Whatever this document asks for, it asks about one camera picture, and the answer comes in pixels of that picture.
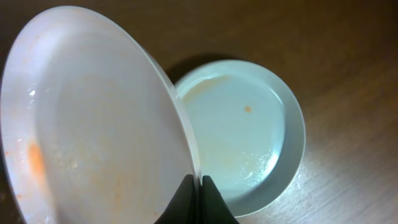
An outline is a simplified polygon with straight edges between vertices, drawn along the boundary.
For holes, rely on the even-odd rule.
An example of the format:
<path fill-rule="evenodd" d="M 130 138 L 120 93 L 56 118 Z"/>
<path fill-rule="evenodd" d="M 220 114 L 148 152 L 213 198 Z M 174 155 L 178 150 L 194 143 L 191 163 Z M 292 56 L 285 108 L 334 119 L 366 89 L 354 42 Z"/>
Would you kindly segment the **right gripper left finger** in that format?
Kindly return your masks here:
<path fill-rule="evenodd" d="M 186 175 L 167 208 L 155 224 L 195 224 L 197 222 L 197 191 L 194 176 Z"/>

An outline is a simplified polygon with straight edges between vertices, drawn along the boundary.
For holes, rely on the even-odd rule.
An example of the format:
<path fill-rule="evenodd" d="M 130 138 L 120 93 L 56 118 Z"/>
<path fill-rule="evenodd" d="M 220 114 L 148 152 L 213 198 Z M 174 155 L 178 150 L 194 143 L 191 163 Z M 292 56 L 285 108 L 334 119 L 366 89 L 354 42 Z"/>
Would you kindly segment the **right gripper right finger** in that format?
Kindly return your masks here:
<path fill-rule="evenodd" d="M 209 175 L 203 176 L 200 187 L 200 223 L 239 224 Z"/>

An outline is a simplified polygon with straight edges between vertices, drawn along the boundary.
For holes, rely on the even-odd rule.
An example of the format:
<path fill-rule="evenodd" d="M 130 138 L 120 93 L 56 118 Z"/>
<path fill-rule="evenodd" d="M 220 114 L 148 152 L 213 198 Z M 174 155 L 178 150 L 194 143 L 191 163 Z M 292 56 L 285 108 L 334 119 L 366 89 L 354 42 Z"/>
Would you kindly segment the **pinkish white plate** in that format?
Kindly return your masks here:
<path fill-rule="evenodd" d="M 168 76 L 125 30 L 82 7 L 41 12 L 15 39 L 1 139 L 26 223 L 154 223 L 199 173 Z"/>

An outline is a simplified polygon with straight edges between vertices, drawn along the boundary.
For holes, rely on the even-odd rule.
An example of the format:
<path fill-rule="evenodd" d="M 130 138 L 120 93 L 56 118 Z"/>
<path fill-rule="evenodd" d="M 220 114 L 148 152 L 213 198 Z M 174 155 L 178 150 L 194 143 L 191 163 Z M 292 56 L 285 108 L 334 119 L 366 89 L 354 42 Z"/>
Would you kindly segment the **light blue plate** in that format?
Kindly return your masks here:
<path fill-rule="evenodd" d="M 270 205 L 294 179 L 305 150 L 305 122 L 292 90 L 270 70 L 218 60 L 176 84 L 195 134 L 203 175 L 235 217 Z"/>

